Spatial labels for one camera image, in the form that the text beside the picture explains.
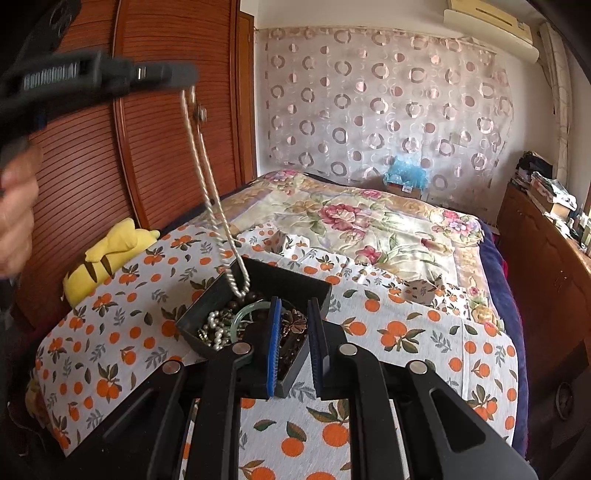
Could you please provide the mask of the person's left hand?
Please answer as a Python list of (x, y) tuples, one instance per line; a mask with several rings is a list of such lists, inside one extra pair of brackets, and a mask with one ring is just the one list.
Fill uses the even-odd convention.
[(1, 278), (17, 276), (32, 251), (33, 207), (38, 197), (36, 175), (42, 151), (35, 144), (16, 155), (2, 170), (1, 190)]

